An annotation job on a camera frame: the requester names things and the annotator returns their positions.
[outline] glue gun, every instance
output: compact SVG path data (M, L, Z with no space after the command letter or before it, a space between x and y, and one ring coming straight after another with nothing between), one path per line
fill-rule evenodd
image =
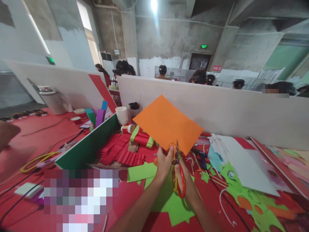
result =
M201 168L206 170L207 167L206 167L206 163L210 163L210 160L207 158L208 157L208 154L207 153L204 153L196 148L191 148L191 151L193 151L194 153L197 153L200 158L201 158Z

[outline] hand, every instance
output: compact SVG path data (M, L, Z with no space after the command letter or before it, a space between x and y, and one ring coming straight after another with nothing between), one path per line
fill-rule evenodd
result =
M184 180L186 182L186 195L185 195L185 197L189 202L191 202L192 200L195 199L196 194L198 196L198 193L196 191L195 185L193 183L190 172L187 169L186 165L183 163L183 161L181 159L179 159L179 163L180 163L180 165L183 169ZM175 165L175 174L177 176L177 182L178 182L179 188L180 188L181 192L183 192L183 182L182 182L182 178L181 178L181 174L180 174L179 164Z
M168 174L170 173L171 166L172 166L173 153L174 153L173 146L171 146L167 155L163 153L162 147L159 146L159 149L157 152L158 169L157 169L157 173L155 176L162 182L166 180Z

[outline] red scissors handle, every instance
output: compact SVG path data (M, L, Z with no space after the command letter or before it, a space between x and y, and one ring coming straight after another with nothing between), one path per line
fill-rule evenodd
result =
M182 199L184 198L184 196L186 195L186 183L184 181L184 175L183 175L183 168L181 167L181 165L179 164L179 168L180 168L180 175L181 175L181 179L183 181L183 193L181 194L181 190L179 188L179 182L177 183L177 187L178 187L178 195L179 197Z

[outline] red sign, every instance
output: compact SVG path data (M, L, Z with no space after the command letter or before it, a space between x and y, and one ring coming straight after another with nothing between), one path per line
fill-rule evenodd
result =
M215 65L214 65L214 66L212 67L212 70L213 70L213 71L221 71L221 69L222 69L222 66L215 66Z

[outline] door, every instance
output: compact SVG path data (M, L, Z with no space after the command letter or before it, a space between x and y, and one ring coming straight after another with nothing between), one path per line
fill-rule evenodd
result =
M190 70L197 70L197 69L207 70L210 59L211 59L211 55L192 53L189 69Z

